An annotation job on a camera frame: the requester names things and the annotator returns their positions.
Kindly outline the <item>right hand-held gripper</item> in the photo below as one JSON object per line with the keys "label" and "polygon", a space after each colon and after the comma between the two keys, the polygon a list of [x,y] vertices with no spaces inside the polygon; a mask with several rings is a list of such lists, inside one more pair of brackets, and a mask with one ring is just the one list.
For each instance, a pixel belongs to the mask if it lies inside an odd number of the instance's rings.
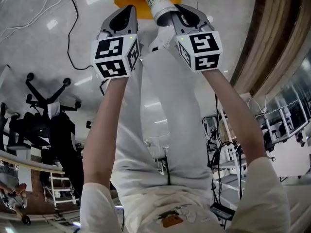
{"label": "right hand-held gripper", "polygon": [[179,12],[171,12],[179,55],[192,72],[219,68],[223,46],[218,31],[198,9],[175,4]]}

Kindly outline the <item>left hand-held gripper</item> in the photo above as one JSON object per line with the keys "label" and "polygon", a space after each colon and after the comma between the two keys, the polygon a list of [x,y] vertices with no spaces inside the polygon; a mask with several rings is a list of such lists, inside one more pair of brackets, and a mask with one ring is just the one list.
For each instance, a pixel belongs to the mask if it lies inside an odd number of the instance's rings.
{"label": "left hand-held gripper", "polygon": [[131,76],[140,57],[137,31],[133,5],[119,8],[104,20],[98,38],[91,44],[91,64],[101,79]]}

